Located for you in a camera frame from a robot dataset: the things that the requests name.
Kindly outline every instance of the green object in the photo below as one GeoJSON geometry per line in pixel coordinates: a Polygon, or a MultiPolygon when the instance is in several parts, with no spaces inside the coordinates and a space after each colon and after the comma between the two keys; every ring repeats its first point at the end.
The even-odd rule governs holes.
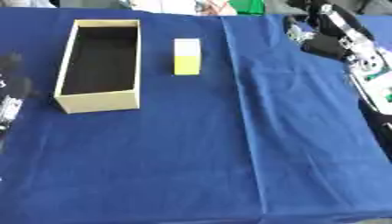
{"type": "Polygon", "coordinates": [[[229,2],[238,14],[264,14],[263,0],[230,0],[229,2]]]}
{"type": "Polygon", "coordinates": [[[388,102],[392,102],[392,94],[385,96],[388,102]]]}

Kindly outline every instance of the cardboard box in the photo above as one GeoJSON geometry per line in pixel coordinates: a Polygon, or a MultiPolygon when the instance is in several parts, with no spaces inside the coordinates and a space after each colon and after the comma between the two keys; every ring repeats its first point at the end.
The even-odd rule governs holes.
{"type": "Polygon", "coordinates": [[[138,20],[75,20],[54,98],[68,113],[140,108],[138,20]]]}

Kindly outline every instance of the blue tablecloth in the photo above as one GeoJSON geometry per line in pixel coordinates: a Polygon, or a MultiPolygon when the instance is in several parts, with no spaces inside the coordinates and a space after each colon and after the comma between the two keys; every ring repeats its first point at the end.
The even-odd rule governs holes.
{"type": "MultiPolygon", "coordinates": [[[[0,9],[29,100],[0,157],[1,223],[337,223],[392,216],[391,165],[337,62],[281,17],[0,9]],[[65,115],[50,100],[75,18],[142,20],[142,108],[65,115]],[[172,41],[200,38],[200,76],[172,41]]],[[[365,24],[388,43],[392,18],[365,24]]]]}

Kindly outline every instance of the white object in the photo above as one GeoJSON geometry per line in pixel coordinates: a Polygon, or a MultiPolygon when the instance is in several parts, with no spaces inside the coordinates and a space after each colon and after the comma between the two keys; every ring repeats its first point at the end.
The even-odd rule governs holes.
{"type": "Polygon", "coordinates": [[[196,14],[196,2],[194,0],[132,0],[132,9],[137,11],[149,11],[154,13],[170,14],[196,14]]]}
{"type": "Polygon", "coordinates": [[[55,8],[49,0],[3,0],[6,6],[10,7],[43,7],[55,8]]]}

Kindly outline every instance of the yellow cube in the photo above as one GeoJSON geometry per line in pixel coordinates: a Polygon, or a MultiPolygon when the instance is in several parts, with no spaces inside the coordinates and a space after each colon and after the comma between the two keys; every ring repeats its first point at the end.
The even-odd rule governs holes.
{"type": "Polygon", "coordinates": [[[198,38],[174,39],[174,74],[198,75],[200,73],[201,50],[198,38]]]}

